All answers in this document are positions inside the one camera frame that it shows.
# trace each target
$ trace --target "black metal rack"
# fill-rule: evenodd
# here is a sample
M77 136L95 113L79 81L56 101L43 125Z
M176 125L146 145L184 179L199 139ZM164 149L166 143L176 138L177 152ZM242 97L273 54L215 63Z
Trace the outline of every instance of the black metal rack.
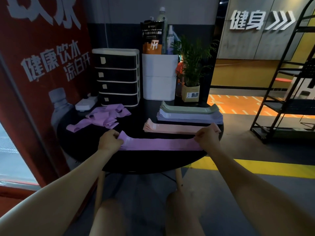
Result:
M255 135L258 136L264 143L269 141L271 138L290 138L292 134L294 133L295 138L299 139L315 139L315 131L312 130L306 130L306 131L292 131L292 128L280 128L278 126L276 127L276 124L279 120L279 118L282 115L282 118L284 117L284 114L298 114L298 115L315 115L315 100L313 99L294 99L296 97L296 93L299 89L299 87L302 85L300 84L297 91L295 92L295 95L292 97L295 89L298 86L298 83L300 82L300 79L311 79L311 82L309 83L309 88L313 88L315 86L315 58L313 58L315 54L315 46L311 50L307 60L305 63L296 63L291 61L284 61L286 54L290 48L291 43L293 42L294 36L296 33L315 33L315 26L300 26L301 21L305 19L311 19L315 18L315 15L311 16L304 16L307 8L314 0L310 0L307 5L304 7L299 19L297 20L296 26L293 30L293 33L289 39L289 42L287 44L287 47L281 57L281 60L278 64L277 70L270 82L270 85L268 87L268 90L266 92L266 95L262 101L262 104L257 112L257 115L255 116L255 119L253 121L253 124L250 128L252 132L255 133ZM282 68L282 64L290 64L290 65L297 65L302 66L302 68ZM289 90L287 97L285 100L280 100L276 97L270 96L270 91L272 89L272 86L276 80L276 77L278 74L284 74L296 77L297 79L292 85L292 88ZM269 127L261 126L257 123L257 119L262 111L263 106L267 106L273 111L277 112L277 116L274 119L274 122Z

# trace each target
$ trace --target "yellow wall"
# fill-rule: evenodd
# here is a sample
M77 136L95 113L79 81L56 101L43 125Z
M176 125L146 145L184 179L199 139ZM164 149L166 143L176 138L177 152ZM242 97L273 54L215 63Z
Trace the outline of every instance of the yellow wall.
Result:
M310 20L309 26L315 26L315 18ZM291 61L304 63L314 45L315 33L304 33ZM278 63L278 60L217 59L211 85L266 88ZM290 79L287 75L279 74L278 77ZM273 87L288 88L289 85L287 82L276 81Z

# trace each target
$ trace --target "person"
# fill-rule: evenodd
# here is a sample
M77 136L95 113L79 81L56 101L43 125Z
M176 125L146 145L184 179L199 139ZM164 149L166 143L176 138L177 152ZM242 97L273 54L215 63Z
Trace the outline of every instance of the person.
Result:
M103 166L123 143L117 139L118 135L115 130L106 132L95 154L2 216L0 235L62 235ZM243 214L261 235L315 235L314 219L281 190L226 155L220 147L218 133L205 127L194 138L212 158ZM165 231L167 236L205 235L181 190L167 198ZM126 235L123 209L117 200L102 203L90 235Z

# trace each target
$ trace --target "black and white drawer unit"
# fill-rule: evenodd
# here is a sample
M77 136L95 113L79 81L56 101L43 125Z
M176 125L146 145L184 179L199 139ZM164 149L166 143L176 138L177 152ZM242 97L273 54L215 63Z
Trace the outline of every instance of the black and white drawer unit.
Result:
M140 100L139 50L100 48L93 49L92 53L101 104L137 106Z

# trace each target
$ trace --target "green plant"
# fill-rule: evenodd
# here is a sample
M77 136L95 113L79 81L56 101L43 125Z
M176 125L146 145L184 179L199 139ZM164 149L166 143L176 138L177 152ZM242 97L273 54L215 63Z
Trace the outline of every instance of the green plant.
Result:
M180 41L174 41L173 54L183 57L183 73L185 84L187 87L198 86L200 77L203 77L205 68L210 68L210 65L202 66L200 63L203 58L211 58L211 51L216 52L217 43L213 41L208 47L202 47L201 40L197 39L196 44L191 44L183 35Z

